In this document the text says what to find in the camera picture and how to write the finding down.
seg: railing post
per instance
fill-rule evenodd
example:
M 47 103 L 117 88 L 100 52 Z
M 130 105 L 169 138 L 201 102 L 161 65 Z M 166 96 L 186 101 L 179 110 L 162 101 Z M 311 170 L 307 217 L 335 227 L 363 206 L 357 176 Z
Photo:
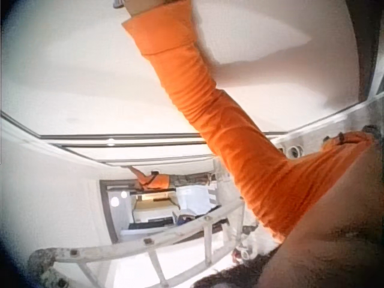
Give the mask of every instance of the railing post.
M 236 229 L 236 243 L 239 243 L 241 241 L 242 225 L 244 222 L 245 203 L 243 203 L 240 209 L 241 209 L 240 218 L 238 220 L 238 225 Z
M 90 270 L 90 268 L 86 263 L 78 263 L 78 266 L 80 267 L 80 269 L 83 271 L 85 276 L 88 278 L 88 280 L 92 283 L 94 287 L 104 288 L 104 286 L 100 284 L 99 280 L 97 279 L 95 274 L 92 273 L 92 271 Z
M 160 280 L 160 285 L 162 288 L 168 288 L 168 281 L 166 280 L 163 270 L 161 269 L 160 262 L 157 257 L 156 250 L 149 250 L 148 251 L 149 258 L 151 259 L 152 265 L 155 268 L 156 274 L 158 279 Z
M 207 224 L 204 226 L 204 248 L 205 248 L 205 265 L 209 267 L 212 264 L 212 218 L 204 216 Z

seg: white panel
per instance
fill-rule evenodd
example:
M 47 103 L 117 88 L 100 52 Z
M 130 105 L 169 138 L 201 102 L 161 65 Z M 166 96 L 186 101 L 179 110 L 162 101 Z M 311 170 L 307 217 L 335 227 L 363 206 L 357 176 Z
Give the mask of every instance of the white panel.
M 121 28 L 112 1 L 19 1 L 2 35 L 2 109 L 39 134 L 194 132 Z M 344 0 L 195 0 L 221 88 L 263 131 L 357 101 Z
M 211 160 L 213 156 L 211 157 L 201 157 L 201 158 L 192 158 L 192 159 L 181 159 L 181 160 L 166 160 L 166 161 L 141 161 L 141 162 L 135 162 L 135 161 L 129 161 L 129 162 L 107 162 L 107 164 L 112 166 L 126 166 L 126 165 L 134 165 L 134 166 L 158 166 L 158 165 L 171 165 L 171 164 L 178 164 L 178 163 L 191 163 L 191 162 L 199 162 L 199 161 L 206 161 Z
M 70 150 L 96 160 L 147 159 L 212 153 L 207 145 L 160 146 L 138 148 L 71 148 Z
M 143 139 L 143 140 L 119 140 L 110 138 L 109 140 L 44 140 L 48 143 L 58 144 L 135 144 L 135 143 L 167 143 L 167 142 L 195 142 L 204 141 L 201 137 L 196 138 L 174 138 L 174 139 Z

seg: metal rail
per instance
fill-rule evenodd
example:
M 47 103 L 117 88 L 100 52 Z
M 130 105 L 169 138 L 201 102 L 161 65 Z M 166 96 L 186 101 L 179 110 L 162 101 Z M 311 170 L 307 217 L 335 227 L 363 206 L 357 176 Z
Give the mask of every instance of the metal rail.
M 242 217 L 239 218 L 237 225 L 236 239 L 231 239 L 223 247 L 212 252 L 212 225 L 239 208 L 241 208 Z M 239 244 L 241 240 L 244 209 L 245 204 L 240 197 L 204 217 L 169 229 L 163 233 L 153 235 L 150 238 L 99 247 L 40 249 L 33 252 L 29 257 L 28 268 L 31 276 L 46 288 L 75 287 L 74 283 L 60 274 L 53 268 L 53 265 L 55 262 L 76 263 L 94 287 L 103 288 L 103 285 L 87 266 L 87 263 L 148 253 L 159 278 L 159 283 L 150 288 L 175 287 L 217 263 Z M 156 249 L 177 243 L 201 230 L 204 230 L 205 260 L 177 276 L 166 279 L 160 262 L 158 261 Z

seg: person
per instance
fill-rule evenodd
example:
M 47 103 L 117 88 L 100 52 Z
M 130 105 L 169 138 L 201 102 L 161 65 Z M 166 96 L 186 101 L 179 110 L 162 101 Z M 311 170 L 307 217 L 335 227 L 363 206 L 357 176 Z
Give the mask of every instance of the person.
M 281 244 L 194 287 L 384 287 L 383 163 L 374 136 L 343 133 L 317 153 L 287 159 L 216 88 L 197 48 L 189 0 L 126 0 L 125 7 L 132 18 L 123 27 L 171 101 Z
M 168 175 L 152 173 L 146 176 L 133 166 L 126 166 L 137 177 L 137 181 L 143 190 L 169 189 L 189 185 L 209 185 L 210 173 L 195 173 L 190 175 Z

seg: bolt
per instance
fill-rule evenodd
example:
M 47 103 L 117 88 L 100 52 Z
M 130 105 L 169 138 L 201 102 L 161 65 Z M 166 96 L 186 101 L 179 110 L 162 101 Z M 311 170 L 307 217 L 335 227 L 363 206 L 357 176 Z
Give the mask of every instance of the bolt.
M 72 257 L 76 257 L 76 256 L 78 256 L 78 255 L 79 255 L 79 251 L 78 251 L 78 249 L 71 249 L 71 251 L 70 251 L 70 255 L 71 255 Z
M 144 244 L 145 245 L 153 245 L 153 244 L 155 244 L 155 242 L 151 238 L 145 238 Z
M 66 282 L 63 278 L 60 278 L 58 281 L 58 287 L 59 288 L 65 288 L 68 286 L 68 282 Z

